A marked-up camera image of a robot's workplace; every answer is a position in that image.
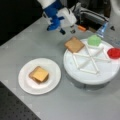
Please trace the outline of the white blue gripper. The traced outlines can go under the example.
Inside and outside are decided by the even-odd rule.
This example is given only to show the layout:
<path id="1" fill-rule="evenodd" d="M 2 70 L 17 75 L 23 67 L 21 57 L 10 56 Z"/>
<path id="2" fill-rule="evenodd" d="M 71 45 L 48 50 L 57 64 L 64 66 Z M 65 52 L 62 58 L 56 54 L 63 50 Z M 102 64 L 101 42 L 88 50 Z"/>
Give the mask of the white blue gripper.
<path id="1" fill-rule="evenodd" d="M 73 12 L 64 7 L 60 0 L 42 0 L 43 15 L 48 21 L 48 31 L 59 30 L 65 33 L 64 27 L 72 27 L 77 19 Z"/>

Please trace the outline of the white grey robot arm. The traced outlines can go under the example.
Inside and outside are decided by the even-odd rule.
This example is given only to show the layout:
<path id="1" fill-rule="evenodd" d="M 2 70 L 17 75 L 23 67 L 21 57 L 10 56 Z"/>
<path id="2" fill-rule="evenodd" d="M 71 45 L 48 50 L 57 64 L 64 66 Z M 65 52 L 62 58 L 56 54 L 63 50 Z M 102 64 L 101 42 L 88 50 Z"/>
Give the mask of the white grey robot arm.
<path id="1" fill-rule="evenodd" d="M 60 0 L 37 0 L 43 10 L 43 16 L 48 22 L 48 31 L 58 30 L 65 34 L 64 27 L 72 27 L 77 19 L 73 12 L 64 7 Z"/>

